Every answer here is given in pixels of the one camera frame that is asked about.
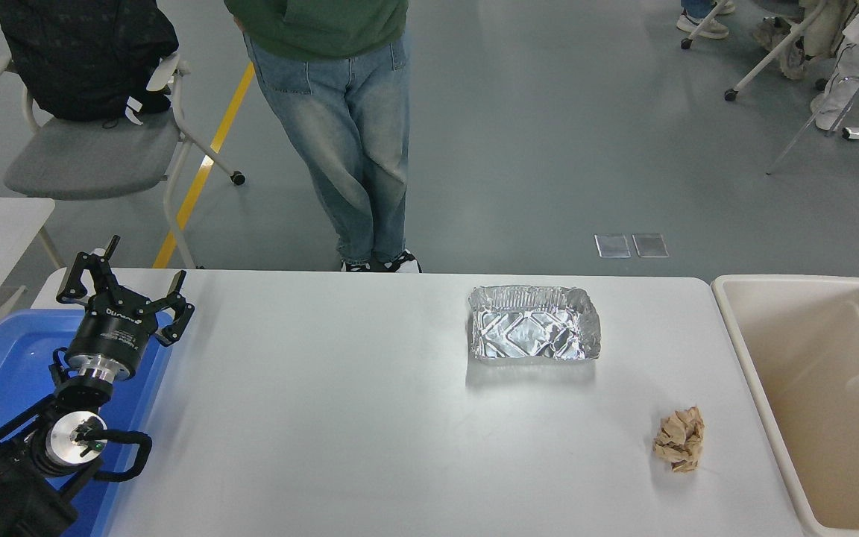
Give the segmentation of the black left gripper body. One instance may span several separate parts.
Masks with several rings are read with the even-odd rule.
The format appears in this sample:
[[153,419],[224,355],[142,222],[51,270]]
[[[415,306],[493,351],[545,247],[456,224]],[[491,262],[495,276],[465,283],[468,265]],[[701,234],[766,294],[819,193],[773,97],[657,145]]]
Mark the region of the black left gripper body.
[[148,341],[156,332],[156,313],[150,300],[134,292],[122,298],[109,293],[92,296],[86,314],[66,351],[71,367],[81,367],[86,358],[103,357],[123,368],[139,367]]

